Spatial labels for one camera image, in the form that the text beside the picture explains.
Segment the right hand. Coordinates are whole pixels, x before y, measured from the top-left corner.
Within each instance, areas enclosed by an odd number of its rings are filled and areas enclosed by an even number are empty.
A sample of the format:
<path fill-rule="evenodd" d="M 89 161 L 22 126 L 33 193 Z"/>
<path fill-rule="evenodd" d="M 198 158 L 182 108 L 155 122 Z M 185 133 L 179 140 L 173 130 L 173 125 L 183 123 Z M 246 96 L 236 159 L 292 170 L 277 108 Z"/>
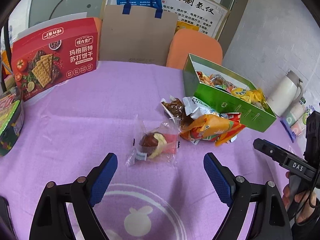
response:
<path fill-rule="evenodd" d="M 283 189 L 283 203 L 289 220 L 302 226 L 319 209 L 317 192 L 312 181 L 305 181 L 289 171 L 286 178 L 289 183 Z"/>

